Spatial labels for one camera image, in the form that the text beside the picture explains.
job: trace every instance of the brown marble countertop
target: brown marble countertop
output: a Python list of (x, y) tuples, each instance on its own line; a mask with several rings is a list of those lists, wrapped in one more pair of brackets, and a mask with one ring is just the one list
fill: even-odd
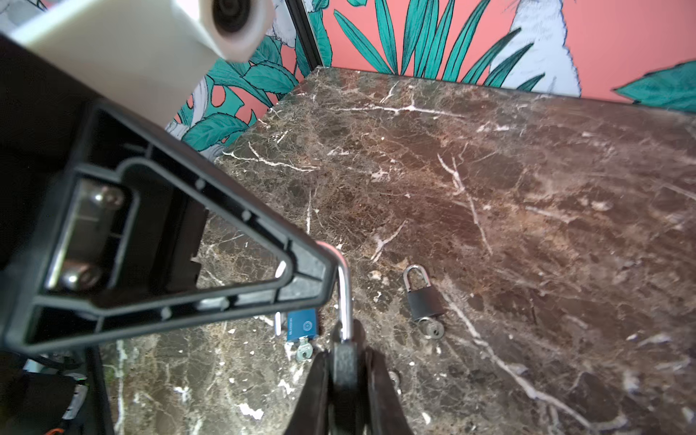
[[(234, 146), (220, 168), (345, 253), (415, 433), (696, 430), (695, 117), (322, 68)], [(268, 273), (247, 241), (212, 218), (201, 283)], [(442, 340), (409, 321), (414, 262)], [(117, 433), (282, 433), (310, 363), (268, 322), (105, 347)]]

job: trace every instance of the blue padlock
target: blue padlock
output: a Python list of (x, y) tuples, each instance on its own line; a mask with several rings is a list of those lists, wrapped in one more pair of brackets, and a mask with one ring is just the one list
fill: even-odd
[(302, 337), (312, 340), (317, 336), (317, 311), (290, 311), (287, 314), (287, 341), (296, 342)]

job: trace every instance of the padlock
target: padlock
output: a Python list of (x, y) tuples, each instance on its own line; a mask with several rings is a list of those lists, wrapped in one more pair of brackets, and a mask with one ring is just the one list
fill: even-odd
[[(409, 272), (412, 269), (417, 269), (420, 272), (427, 284), (426, 287), (418, 290), (411, 290)], [(445, 312), (445, 308), (442, 306), (440, 300), (440, 294), (430, 283), (430, 277), (423, 266), (420, 264), (408, 266), (406, 270), (404, 270), (404, 284), (406, 285), (406, 294), (409, 298), (411, 319), (413, 319), (414, 322), (418, 322), (420, 319), (426, 317), (432, 318)]]

